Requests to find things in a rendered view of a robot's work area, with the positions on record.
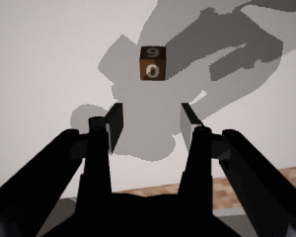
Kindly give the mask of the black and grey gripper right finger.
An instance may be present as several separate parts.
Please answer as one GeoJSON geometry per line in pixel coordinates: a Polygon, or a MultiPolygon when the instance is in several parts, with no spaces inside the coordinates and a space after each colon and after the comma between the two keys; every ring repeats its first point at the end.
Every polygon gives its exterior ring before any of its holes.
{"type": "Polygon", "coordinates": [[[188,103],[180,129],[188,152],[167,237],[214,237],[212,158],[259,237],[296,237],[296,188],[235,129],[212,133],[188,103]]]}

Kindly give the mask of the brown wooden cube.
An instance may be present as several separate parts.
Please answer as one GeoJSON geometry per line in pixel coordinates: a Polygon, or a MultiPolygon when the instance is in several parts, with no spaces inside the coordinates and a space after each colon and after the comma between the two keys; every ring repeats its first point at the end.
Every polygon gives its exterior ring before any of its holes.
{"type": "Polygon", "coordinates": [[[141,46],[140,80],[164,81],[166,76],[166,48],[164,46],[141,46]]]}

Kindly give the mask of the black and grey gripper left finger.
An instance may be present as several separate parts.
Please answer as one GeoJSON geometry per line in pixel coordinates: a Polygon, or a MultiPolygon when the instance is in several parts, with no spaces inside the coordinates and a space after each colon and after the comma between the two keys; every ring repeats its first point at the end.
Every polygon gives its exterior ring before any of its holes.
{"type": "Polygon", "coordinates": [[[122,103],[88,121],[89,133],[63,130],[0,187],[0,237],[36,237],[85,157],[69,237],[115,237],[109,155],[122,103]]]}

